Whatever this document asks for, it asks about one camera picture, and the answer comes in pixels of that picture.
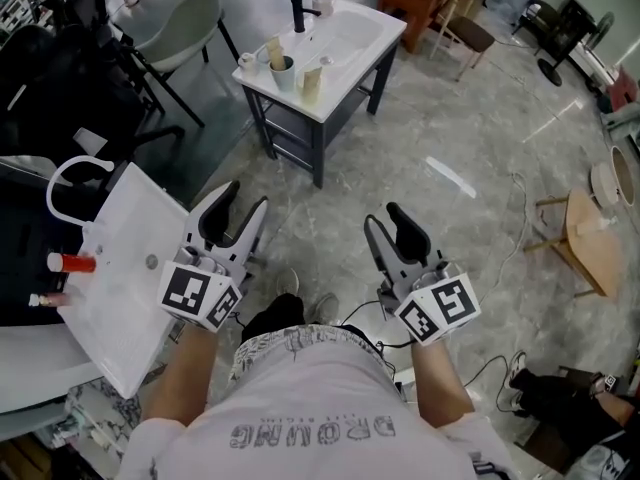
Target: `toothbrush holder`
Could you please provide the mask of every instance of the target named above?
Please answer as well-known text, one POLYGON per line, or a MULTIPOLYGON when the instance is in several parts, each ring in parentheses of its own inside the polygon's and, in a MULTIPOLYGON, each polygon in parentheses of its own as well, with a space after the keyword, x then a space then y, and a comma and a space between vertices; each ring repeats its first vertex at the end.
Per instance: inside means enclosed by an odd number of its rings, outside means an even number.
POLYGON ((296 84, 295 63, 288 55, 283 55, 283 57, 284 65, 286 66, 284 71, 274 70, 271 66, 271 62, 269 62, 269 70, 271 71, 271 76, 273 76, 276 85, 281 91, 293 91, 296 84))

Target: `sink vanity stand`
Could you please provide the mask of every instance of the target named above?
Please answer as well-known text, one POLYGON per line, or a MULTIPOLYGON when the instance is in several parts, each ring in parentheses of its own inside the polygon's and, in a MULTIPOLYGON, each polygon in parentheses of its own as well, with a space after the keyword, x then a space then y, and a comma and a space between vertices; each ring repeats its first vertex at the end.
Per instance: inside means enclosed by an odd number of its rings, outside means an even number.
MULTIPOLYGON (((281 91, 266 63, 258 74, 238 68, 234 79, 242 85, 269 158, 278 155, 313 174, 322 188, 325 149, 369 97, 367 112, 375 115, 406 24, 346 0, 334 0, 334 14, 326 19, 308 17, 304 33, 289 25, 279 35, 286 55, 296 68, 296 87, 281 91), (306 71, 322 66, 317 101, 302 99, 299 85, 306 71), (373 85, 365 80, 376 72, 373 85)), ((260 60, 261 51, 256 52, 260 60)))
POLYGON ((396 46, 397 42, 383 53, 376 65, 362 76, 356 87, 344 97, 325 121, 317 121, 266 94, 243 86, 269 158, 275 159, 278 154, 288 158, 309 171, 313 175, 314 185, 322 188, 325 149, 367 96, 367 112, 376 114, 391 71, 396 46), (373 87, 365 87, 363 83, 373 71, 377 71, 373 87), (266 105, 263 106, 262 100, 266 101, 266 105))

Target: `black faucet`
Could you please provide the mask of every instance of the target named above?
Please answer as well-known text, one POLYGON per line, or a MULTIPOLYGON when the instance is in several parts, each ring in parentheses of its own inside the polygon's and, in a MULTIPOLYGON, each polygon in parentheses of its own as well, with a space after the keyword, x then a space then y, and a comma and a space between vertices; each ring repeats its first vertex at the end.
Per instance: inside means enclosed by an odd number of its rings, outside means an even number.
POLYGON ((314 16, 320 16, 320 11, 315 9, 304 9, 302 7, 302 0, 291 0, 291 6, 293 7, 293 30, 298 34, 304 32, 304 13, 308 12, 314 16))

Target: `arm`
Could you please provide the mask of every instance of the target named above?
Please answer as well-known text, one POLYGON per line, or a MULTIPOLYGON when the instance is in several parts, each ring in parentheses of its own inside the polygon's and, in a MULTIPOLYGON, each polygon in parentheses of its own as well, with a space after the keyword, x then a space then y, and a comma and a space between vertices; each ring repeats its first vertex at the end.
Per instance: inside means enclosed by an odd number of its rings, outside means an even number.
POLYGON ((185 324, 180 342, 145 406, 143 420, 163 418, 184 426, 204 412, 218 336, 185 324))
POLYGON ((449 352, 440 340, 411 347, 420 416, 435 428, 474 412, 473 403, 456 373, 449 352))
POLYGON ((611 393, 603 391, 596 395, 600 406, 609 416, 616 420, 621 427, 626 427, 631 417, 635 414, 636 408, 629 402, 618 398, 611 393))

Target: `cup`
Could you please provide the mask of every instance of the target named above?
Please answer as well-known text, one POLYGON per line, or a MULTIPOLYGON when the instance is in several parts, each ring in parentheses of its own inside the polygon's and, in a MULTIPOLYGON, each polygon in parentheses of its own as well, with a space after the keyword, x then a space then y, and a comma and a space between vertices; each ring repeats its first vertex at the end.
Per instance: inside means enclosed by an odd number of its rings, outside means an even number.
POLYGON ((269 71, 271 71, 271 76, 273 76, 276 85, 281 91, 293 91, 296 85, 295 64, 288 55, 283 55, 283 57, 286 69, 284 71, 276 71, 271 66, 271 62, 269 62, 269 71))
POLYGON ((328 18, 333 14, 333 0, 312 0, 314 11, 320 12, 319 18, 328 18))
POLYGON ((314 105, 318 102, 318 94, 320 94, 320 85, 322 84, 322 77, 318 80, 318 85, 308 92, 304 92, 304 73, 296 78, 296 89, 300 94, 300 99, 305 105, 314 105))
POLYGON ((238 66, 240 66, 243 73, 249 76, 257 75, 260 70, 256 56, 252 53, 243 53, 238 59, 238 66))

